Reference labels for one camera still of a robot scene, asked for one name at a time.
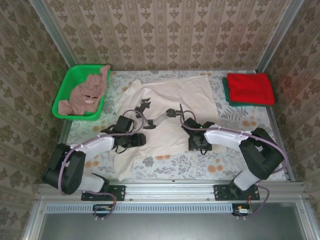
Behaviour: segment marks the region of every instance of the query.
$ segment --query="wall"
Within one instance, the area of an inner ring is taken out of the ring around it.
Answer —
[[[0,239],[19,239],[62,122],[67,66],[27,0],[0,1]]]
[[[267,66],[274,114],[320,223],[320,1],[305,0]]]
[[[289,0],[44,0],[78,64],[255,69]]]

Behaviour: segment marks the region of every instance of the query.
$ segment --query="red towel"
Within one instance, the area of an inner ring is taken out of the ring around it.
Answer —
[[[275,104],[274,92],[265,73],[228,73],[227,81],[230,88],[229,97],[232,102],[270,106]]]

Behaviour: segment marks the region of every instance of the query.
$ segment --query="white cloth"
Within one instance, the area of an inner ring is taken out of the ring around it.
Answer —
[[[204,124],[210,121],[219,124],[217,106],[206,75],[151,83],[141,83],[137,79],[124,93],[115,98],[115,112],[120,116],[126,110],[139,107],[141,99],[148,98],[151,102],[150,108],[146,108],[143,112],[148,120],[156,119],[167,109],[180,110],[181,104],[184,111],[194,112],[198,123]],[[137,129],[142,120],[136,119],[135,115],[134,112],[128,112],[125,116],[136,120]],[[192,115],[186,113],[184,117],[188,119]],[[136,160],[174,155],[188,150],[189,136],[181,128],[180,116],[167,118],[155,129],[143,129],[140,132],[145,134],[146,144],[128,148],[114,158],[114,171],[119,181],[129,176],[132,164]],[[213,145],[212,150],[220,153],[225,151],[226,147]]]

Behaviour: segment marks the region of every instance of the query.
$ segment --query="floral tablecloth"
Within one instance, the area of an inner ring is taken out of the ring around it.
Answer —
[[[214,100],[223,127],[252,131],[256,127],[265,129],[271,136],[273,132],[265,107],[230,107],[226,102],[222,77],[227,73],[253,73],[253,71],[113,71],[101,117],[97,121],[73,121],[68,136],[68,144],[82,143],[95,137],[100,130],[117,121],[114,98],[125,91],[136,79],[142,82],[152,82],[191,76],[208,75]],[[96,173],[108,179],[116,179],[113,170],[114,153],[104,152],[88,159],[85,163],[86,173]],[[131,169],[130,179],[189,179],[189,180],[232,180],[243,168],[246,162],[241,152],[227,148],[226,152],[207,152],[201,155],[197,151],[186,151],[177,155],[162,155],[146,157],[136,161]],[[269,177],[269,180],[286,180],[285,173],[279,172]]]

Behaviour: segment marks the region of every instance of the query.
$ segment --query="plastic basket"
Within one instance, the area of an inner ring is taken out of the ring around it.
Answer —
[[[96,121],[100,118],[104,105],[105,96],[102,96],[98,110],[96,112],[86,111],[84,115],[60,115],[58,113],[58,105],[60,100],[69,100],[71,91],[79,84],[84,82],[89,74],[100,74],[100,68],[104,65],[76,65],[71,67],[65,74],[59,92],[55,98],[52,113],[56,118],[71,121]],[[108,89],[111,71],[109,69],[106,77],[106,85]]]

